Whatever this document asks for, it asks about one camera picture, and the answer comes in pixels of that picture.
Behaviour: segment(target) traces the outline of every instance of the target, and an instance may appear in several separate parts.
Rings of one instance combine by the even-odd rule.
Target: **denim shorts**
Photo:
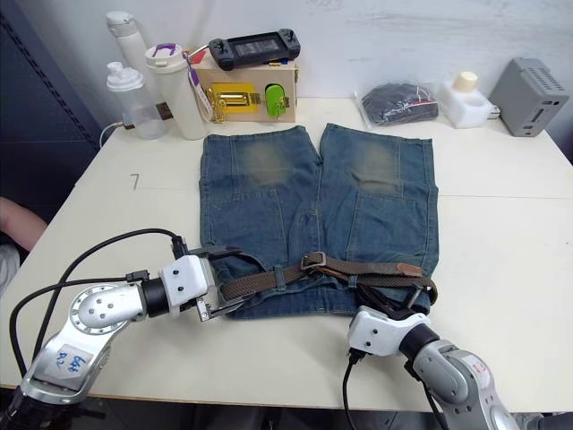
[[[438,188],[432,140],[328,124],[320,154],[304,127],[209,135],[201,158],[201,243],[235,245],[250,257],[212,262],[225,282],[275,271],[278,286],[230,316],[354,314],[352,280],[328,275],[285,285],[281,269],[308,253],[353,262],[407,262],[430,276],[438,262]],[[390,299],[411,292],[379,288]],[[416,304],[429,311],[424,292]]]

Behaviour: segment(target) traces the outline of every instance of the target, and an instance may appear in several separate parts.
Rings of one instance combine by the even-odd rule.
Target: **white wall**
[[[102,125],[119,117],[105,87],[106,64],[123,59],[106,27],[110,10],[132,13],[150,45],[292,28],[302,44],[300,96],[346,97],[462,70],[478,73],[487,95],[513,56],[539,57],[573,93],[571,0],[17,1]],[[551,131],[573,141],[573,101]]]

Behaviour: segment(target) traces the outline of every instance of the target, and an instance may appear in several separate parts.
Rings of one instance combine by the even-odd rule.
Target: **label sticker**
[[[492,381],[487,365],[476,356],[463,357],[462,360],[470,366],[480,388],[487,388]]]
[[[89,370],[88,363],[93,354],[64,344],[47,365],[44,373],[56,379],[82,379]]]

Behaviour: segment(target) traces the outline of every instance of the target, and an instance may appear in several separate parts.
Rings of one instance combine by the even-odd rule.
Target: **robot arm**
[[[215,285],[209,259],[238,254],[237,248],[191,251],[159,271],[159,278],[141,282],[99,284],[82,291],[68,318],[34,359],[0,429],[44,428],[84,400],[109,358],[111,342],[130,323],[197,306],[202,321],[231,312],[248,298],[211,309],[204,301]]]
[[[376,356],[398,352],[406,370],[422,381],[440,404],[450,430],[518,430],[503,407],[489,367],[476,355],[440,340],[423,314],[393,320],[361,306],[350,323],[350,347]]]

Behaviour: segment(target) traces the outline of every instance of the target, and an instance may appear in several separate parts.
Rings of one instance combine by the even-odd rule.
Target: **plastic bag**
[[[412,83],[379,85],[356,101],[371,128],[433,119],[439,111],[430,90]]]

